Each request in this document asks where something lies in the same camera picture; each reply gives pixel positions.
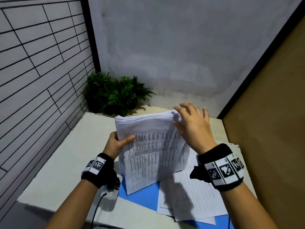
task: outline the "blue sheet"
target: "blue sheet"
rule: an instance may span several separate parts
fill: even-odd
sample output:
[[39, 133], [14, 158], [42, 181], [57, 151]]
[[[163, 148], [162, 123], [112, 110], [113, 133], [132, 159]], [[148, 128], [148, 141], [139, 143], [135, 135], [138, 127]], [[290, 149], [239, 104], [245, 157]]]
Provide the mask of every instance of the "blue sheet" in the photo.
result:
[[[123, 177], [123, 181], [119, 190], [119, 197], [134, 202], [136, 204], [139, 204], [141, 206], [147, 207], [151, 210], [157, 211], [158, 196], [159, 196], [159, 182], [152, 184], [133, 194], [127, 195], [125, 178]], [[200, 223], [193, 220], [187, 220], [185, 221], [185, 223], [200, 229], [227, 229], [228, 220], [229, 217], [227, 215], [222, 215], [215, 217], [215, 221], [216, 221], [215, 226], [207, 223]], [[230, 229], [234, 229], [232, 223], [230, 224]]]

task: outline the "brown wall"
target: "brown wall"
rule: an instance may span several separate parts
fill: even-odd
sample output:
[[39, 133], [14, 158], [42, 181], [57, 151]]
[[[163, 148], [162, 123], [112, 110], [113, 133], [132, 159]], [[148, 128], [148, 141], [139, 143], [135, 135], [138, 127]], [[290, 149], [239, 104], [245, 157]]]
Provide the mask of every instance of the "brown wall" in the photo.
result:
[[279, 228], [305, 228], [305, 18], [223, 120]]

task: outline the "white table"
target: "white table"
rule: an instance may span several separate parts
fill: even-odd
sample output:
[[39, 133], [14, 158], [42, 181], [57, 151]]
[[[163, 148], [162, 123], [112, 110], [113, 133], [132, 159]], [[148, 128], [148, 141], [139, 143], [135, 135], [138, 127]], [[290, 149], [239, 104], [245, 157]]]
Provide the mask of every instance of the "white table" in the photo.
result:
[[[162, 111], [168, 109], [147, 106], [145, 111], [139, 110], [138, 115]], [[222, 121], [211, 118], [210, 124], [214, 138], [228, 142]], [[114, 118], [86, 113], [17, 201], [55, 212], [80, 181], [88, 161], [102, 152], [110, 132], [115, 130]], [[255, 194], [247, 170], [245, 183]], [[113, 211], [100, 214], [97, 222], [126, 229], [193, 228], [120, 197]]]

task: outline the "hand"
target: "hand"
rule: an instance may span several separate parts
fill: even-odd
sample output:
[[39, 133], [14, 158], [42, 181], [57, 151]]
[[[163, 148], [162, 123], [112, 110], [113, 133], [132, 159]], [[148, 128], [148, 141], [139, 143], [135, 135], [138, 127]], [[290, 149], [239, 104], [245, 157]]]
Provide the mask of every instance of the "hand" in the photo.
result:
[[112, 133], [110, 133], [109, 139], [106, 143], [103, 153], [107, 154], [109, 157], [111, 157], [113, 160], [115, 160], [116, 157], [120, 154], [124, 145], [127, 145], [130, 142], [133, 142], [134, 139], [135, 139], [135, 136], [132, 135], [123, 140], [118, 140], [117, 133], [112, 132]]
[[174, 122], [174, 125], [193, 150], [198, 154], [203, 154], [217, 146], [212, 135], [209, 113], [206, 108], [203, 109], [203, 115], [200, 109], [192, 103], [181, 103], [174, 109], [180, 113], [184, 120], [184, 125], [180, 122]]

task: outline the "gray wall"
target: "gray wall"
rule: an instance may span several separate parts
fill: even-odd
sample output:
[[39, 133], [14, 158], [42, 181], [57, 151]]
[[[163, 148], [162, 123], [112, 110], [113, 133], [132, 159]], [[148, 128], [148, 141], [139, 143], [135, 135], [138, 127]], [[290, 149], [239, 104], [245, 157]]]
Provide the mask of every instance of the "gray wall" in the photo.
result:
[[1, 220], [87, 110], [81, 92], [94, 66], [79, 0], [0, 8]]
[[301, 0], [89, 0], [101, 69], [217, 117]]

